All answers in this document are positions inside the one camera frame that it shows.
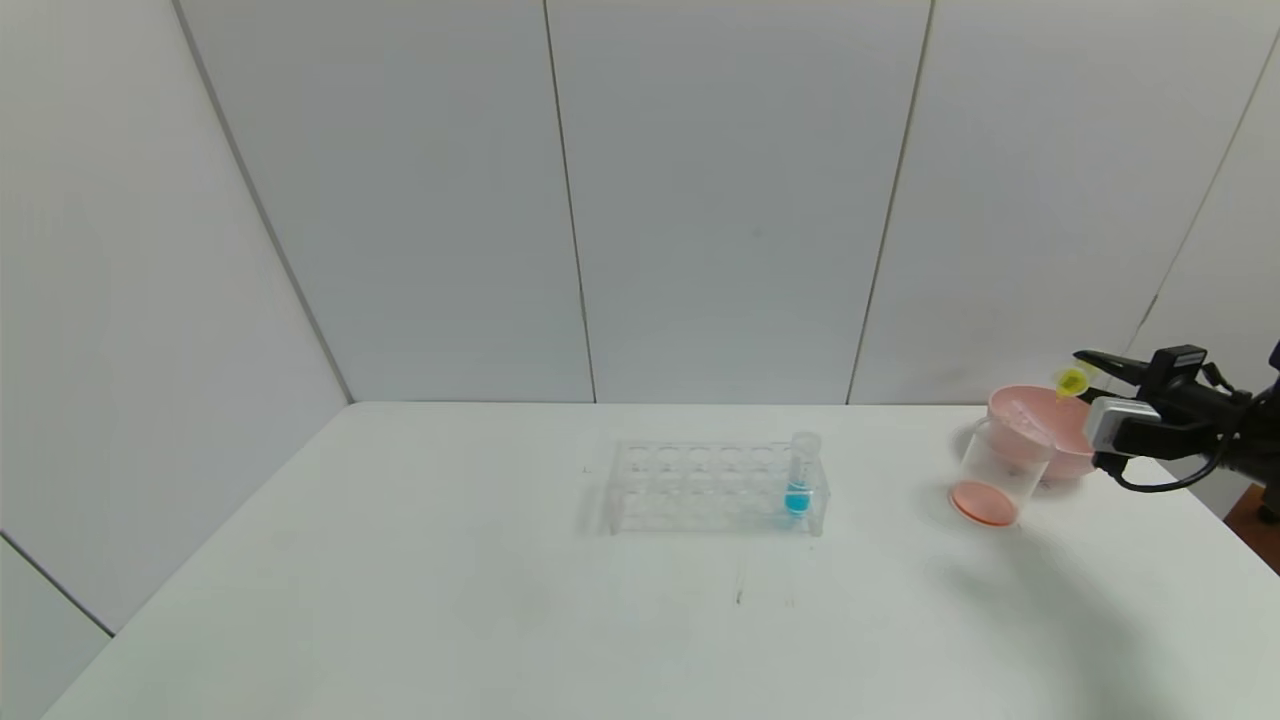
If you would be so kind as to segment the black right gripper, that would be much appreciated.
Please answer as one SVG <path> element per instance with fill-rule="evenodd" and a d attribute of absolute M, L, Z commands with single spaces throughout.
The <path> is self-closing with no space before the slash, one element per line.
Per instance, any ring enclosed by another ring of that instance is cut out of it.
<path fill-rule="evenodd" d="M 1208 360 L 1208 351 L 1194 345 L 1179 345 L 1155 351 L 1149 361 L 1123 357 L 1097 350 L 1075 351 L 1075 360 L 1138 386 L 1137 398 L 1091 387 L 1080 400 L 1100 398 L 1148 404 L 1167 427 L 1228 427 L 1245 411 L 1245 392 L 1238 389 Z"/>

